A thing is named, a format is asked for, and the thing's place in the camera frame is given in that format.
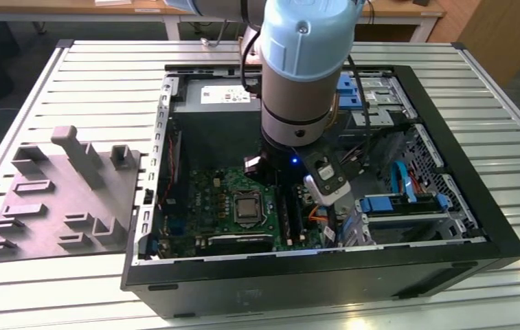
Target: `green motherboard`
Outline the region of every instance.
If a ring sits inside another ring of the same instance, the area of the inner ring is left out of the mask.
[[[241,167],[219,170],[193,170],[186,219],[170,215],[163,221],[162,239],[173,246],[174,257],[197,256],[205,238],[218,235],[259,234],[274,236],[272,251],[306,250],[322,247],[318,225],[304,229],[304,240],[282,236],[275,188],[247,178]],[[314,207],[303,186],[299,204],[304,216]]]

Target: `floor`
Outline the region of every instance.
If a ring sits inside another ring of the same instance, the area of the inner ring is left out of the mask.
[[[15,81],[15,90],[9,97],[0,99],[0,142],[17,109],[22,107],[29,92],[41,75],[43,66],[54,51],[58,40],[163,40],[166,31],[162,23],[49,23],[45,35],[38,35],[31,24],[10,23],[14,36],[22,48],[21,55],[5,62],[7,71]],[[182,24],[182,36],[187,40],[198,40],[203,36],[219,34],[221,23],[201,27],[199,31],[186,23]],[[225,40],[234,40],[243,33],[243,27],[231,24],[226,31]],[[506,88],[508,96],[520,108],[520,72]]]

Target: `slotted aluminum table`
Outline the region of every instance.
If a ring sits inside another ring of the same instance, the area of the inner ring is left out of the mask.
[[[129,144],[147,154],[165,65],[238,63],[238,51],[235,43],[210,51],[198,42],[171,41],[77,41],[59,47],[0,145],[0,194],[21,144],[62,153],[49,145],[57,125],[74,124],[98,151]],[[520,111],[468,52],[450,44],[394,43],[356,44],[352,52],[358,64],[414,67],[520,236]],[[149,163],[143,156],[141,164]],[[426,299],[162,320],[119,290],[123,259],[114,254],[0,264],[0,329],[209,329],[217,323],[223,329],[520,327],[520,261]]]

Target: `wooden cabinet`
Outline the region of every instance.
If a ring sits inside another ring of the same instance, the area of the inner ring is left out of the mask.
[[[462,42],[504,86],[520,70],[520,0],[436,1],[447,14],[428,42]]]

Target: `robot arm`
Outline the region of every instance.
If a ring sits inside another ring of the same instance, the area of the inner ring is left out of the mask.
[[[299,155],[307,167],[304,183],[311,195],[318,203],[331,205],[350,191],[350,184],[322,135],[366,0],[166,0],[166,3],[199,15],[245,22],[258,29],[263,136],[276,149],[288,149]]]

